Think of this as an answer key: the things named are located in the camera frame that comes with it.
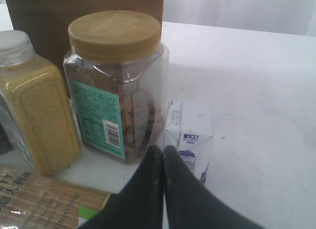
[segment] white carton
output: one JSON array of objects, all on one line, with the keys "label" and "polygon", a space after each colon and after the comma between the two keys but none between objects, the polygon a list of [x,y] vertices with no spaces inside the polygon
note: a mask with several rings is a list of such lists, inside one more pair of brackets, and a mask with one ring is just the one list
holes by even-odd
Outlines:
[{"label": "white carton", "polygon": [[185,164],[202,184],[206,181],[213,136],[210,104],[170,101],[163,145],[175,146]]}]

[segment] white table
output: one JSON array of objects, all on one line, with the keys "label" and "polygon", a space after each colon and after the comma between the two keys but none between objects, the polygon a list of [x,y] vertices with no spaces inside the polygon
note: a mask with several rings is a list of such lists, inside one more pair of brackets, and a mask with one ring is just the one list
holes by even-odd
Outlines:
[{"label": "white table", "polygon": [[[169,96],[213,105],[207,188],[268,229],[315,228],[316,38],[164,23],[162,41]],[[118,192],[136,167],[83,150],[57,177]]]}]

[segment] yellow lid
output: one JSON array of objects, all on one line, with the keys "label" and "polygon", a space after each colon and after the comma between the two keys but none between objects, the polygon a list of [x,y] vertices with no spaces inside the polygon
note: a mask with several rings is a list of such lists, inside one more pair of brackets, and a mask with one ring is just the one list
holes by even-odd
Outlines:
[{"label": "yellow lid", "polygon": [[152,55],[160,43],[161,25],[144,13],[114,10],[78,18],[69,25],[68,33],[79,56],[122,63]]}]

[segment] white lid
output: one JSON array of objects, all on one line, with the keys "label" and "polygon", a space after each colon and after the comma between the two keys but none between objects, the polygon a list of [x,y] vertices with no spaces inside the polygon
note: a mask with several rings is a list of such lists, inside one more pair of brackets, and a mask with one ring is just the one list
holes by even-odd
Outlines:
[{"label": "white lid", "polygon": [[30,38],[25,32],[0,32],[0,67],[22,64],[30,60],[34,54]]}]

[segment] plastic jar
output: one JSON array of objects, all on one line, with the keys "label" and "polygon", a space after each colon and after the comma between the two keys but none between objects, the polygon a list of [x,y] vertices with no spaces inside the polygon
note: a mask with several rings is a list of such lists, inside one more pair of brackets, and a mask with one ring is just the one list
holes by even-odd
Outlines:
[{"label": "plastic jar", "polygon": [[64,68],[83,143],[127,162],[140,158],[164,127],[169,51],[160,23],[104,11],[75,20],[68,32]]},{"label": "plastic jar", "polygon": [[57,174],[80,153],[60,71],[35,54],[21,31],[0,32],[0,121],[12,145],[42,174]]}]

